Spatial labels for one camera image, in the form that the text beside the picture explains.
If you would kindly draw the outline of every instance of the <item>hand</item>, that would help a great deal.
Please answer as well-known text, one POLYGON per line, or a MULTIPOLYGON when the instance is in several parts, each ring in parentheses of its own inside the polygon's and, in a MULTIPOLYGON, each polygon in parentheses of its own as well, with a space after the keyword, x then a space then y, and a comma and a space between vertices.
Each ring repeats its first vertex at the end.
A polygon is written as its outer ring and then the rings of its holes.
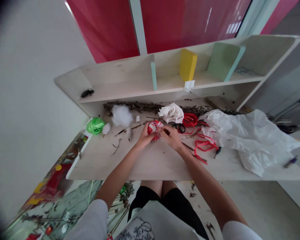
POLYGON ((178 130, 169 126, 163 126, 158 129, 159 133, 164 140, 167 141, 170 147, 172 147, 177 152, 183 149, 183 144, 179 138, 178 130))
POLYGON ((151 140, 158 134, 158 132, 153 132, 150 135, 148 134, 148 126, 150 122, 147 122, 146 125, 144 126, 142 133, 139 137, 139 140, 136 143, 136 146, 140 146, 144 148, 147 146, 151 140))

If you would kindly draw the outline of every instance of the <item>black shorts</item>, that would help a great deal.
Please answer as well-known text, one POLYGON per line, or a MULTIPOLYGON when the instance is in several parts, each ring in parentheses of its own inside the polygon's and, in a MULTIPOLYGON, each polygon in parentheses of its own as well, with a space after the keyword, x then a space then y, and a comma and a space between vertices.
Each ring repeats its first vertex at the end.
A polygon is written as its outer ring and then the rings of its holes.
POLYGON ((185 198, 183 193, 178 188, 171 189, 163 199, 160 199, 160 197, 152 189, 145 186, 140 186, 137 191, 136 198, 131 203, 128 221, 131 218, 132 210, 135 208, 143 208, 149 200, 160 202, 179 219, 194 228, 197 234, 204 239, 209 239, 198 215, 193 210, 190 202, 185 198))

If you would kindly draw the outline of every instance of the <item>yellow object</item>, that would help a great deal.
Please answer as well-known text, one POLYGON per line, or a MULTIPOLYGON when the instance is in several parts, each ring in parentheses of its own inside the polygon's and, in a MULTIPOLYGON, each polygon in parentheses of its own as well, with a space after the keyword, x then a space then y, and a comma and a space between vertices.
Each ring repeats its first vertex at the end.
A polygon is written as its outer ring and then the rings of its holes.
POLYGON ((30 198, 27 202, 27 205, 37 205, 40 201, 43 201, 44 198, 30 198))
POLYGON ((179 74, 183 81, 192 81, 198 56, 187 49, 181 49, 179 74))
POLYGON ((56 171, 60 171, 62 169, 62 166, 61 165, 57 165, 56 166, 56 171))
POLYGON ((36 189, 33 191, 34 193, 41 193, 42 191, 40 191, 41 187, 44 185, 44 182, 40 182, 38 184, 38 186, 36 187, 36 189))

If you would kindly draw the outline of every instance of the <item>green ribbon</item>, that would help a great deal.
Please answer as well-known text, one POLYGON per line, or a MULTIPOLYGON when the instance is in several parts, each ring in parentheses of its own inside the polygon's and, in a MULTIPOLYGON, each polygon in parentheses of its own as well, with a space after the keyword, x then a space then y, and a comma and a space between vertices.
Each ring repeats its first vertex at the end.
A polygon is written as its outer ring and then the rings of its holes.
POLYGON ((87 124, 88 133, 97 135, 102 132, 102 128, 106 123, 101 118, 93 118, 87 124))

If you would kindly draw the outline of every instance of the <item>person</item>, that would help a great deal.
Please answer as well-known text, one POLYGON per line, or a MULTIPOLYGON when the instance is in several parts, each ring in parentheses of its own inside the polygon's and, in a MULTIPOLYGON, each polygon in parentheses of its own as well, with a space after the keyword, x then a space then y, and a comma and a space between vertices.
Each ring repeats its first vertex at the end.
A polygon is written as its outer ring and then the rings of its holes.
MULTIPOLYGON (((111 239, 107 231, 108 211, 127 180, 143 149, 156 134, 184 160, 204 200, 215 215, 224 240, 260 240, 248 227, 237 206, 214 177, 184 147, 175 128, 163 126, 150 135, 145 125, 139 140, 110 173, 98 191, 95 200, 67 234, 72 239, 111 239)), ((207 233, 193 210, 173 181, 141 181, 132 201, 128 224, 116 239, 206 239, 207 233)))

